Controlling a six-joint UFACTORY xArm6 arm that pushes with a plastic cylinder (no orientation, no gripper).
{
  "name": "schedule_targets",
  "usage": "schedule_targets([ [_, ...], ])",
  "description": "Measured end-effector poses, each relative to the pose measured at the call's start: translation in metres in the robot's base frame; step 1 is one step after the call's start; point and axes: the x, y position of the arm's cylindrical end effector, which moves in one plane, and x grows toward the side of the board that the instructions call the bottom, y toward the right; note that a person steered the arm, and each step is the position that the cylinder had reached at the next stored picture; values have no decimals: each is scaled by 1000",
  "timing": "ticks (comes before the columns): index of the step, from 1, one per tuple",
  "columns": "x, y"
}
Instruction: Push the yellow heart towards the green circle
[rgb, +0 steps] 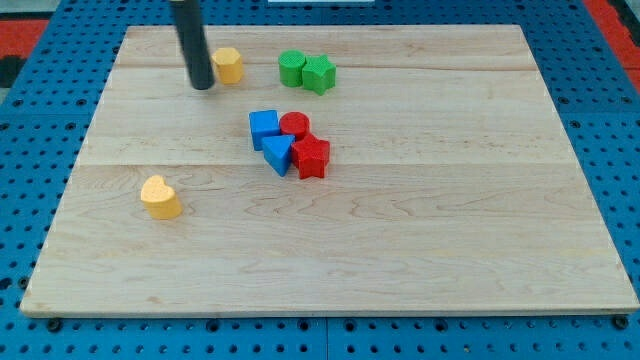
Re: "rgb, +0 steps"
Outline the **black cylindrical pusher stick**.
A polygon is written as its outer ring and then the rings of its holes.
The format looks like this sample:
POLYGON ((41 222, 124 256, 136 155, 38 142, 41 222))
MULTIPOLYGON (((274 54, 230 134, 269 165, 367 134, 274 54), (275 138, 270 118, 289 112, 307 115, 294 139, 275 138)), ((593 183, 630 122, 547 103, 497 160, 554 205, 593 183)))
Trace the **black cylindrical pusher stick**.
POLYGON ((169 3, 190 83, 196 90, 210 89, 215 78, 200 3, 198 0, 170 0, 169 3))

